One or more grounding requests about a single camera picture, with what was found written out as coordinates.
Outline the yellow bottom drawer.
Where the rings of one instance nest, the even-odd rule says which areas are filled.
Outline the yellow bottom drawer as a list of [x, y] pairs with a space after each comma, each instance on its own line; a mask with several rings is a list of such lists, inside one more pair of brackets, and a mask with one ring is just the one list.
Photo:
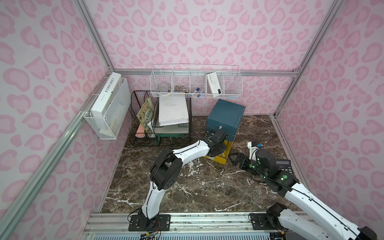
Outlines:
[[231, 150], [231, 147], [233, 145], [233, 142], [225, 141], [225, 144], [227, 146], [227, 149], [222, 154], [215, 156], [215, 157], [205, 156], [205, 158], [225, 165], [227, 160], [228, 160], [228, 156], [230, 154], [230, 150]]

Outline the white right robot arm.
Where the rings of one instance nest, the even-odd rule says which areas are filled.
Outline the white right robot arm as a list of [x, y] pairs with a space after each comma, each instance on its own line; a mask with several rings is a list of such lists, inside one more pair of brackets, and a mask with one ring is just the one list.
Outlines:
[[279, 160], [267, 150], [257, 149], [250, 157], [235, 153], [234, 166], [261, 177], [267, 186], [281, 197], [298, 206], [310, 222], [296, 215], [282, 204], [274, 204], [267, 210], [267, 223], [272, 228], [281, 226], [308, 240], [376, 240], [377, 234], [369, 227], [359, 227], [342, 217], [296, 178], [293, 171], [278, 165]]

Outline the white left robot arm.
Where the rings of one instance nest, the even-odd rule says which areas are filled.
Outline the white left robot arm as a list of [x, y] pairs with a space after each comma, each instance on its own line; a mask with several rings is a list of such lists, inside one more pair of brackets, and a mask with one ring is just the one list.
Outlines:
[[227, 150], [225, 141], [228, 134], [217, 130], [197, 142], [176, 150], [163, 149], [150, 169], [150, 189], [139, 210], [143, 221], [153, 220], [160, 212], [160, 205], [166, 190], [177, 181], [183, 166], [202, 157], [216, 157]]

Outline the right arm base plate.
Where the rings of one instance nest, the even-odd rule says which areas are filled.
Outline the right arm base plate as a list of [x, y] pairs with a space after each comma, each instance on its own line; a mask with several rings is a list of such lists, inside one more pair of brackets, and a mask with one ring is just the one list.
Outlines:
[[248, 219], [252, 224], [253, 230], [279, 230], [280, 224], [268, 217], [266, 213], [250, 213]]

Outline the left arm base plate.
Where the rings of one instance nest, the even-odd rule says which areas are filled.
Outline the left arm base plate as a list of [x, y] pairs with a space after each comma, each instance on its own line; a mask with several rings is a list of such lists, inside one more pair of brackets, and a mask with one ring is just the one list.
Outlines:
[[142, 215], [132, 215], [129, 222], [129, 232], [155, 232], [158, 229], [161, 231], [169, 231], [171, 215], [160, 214], [150, 220]]

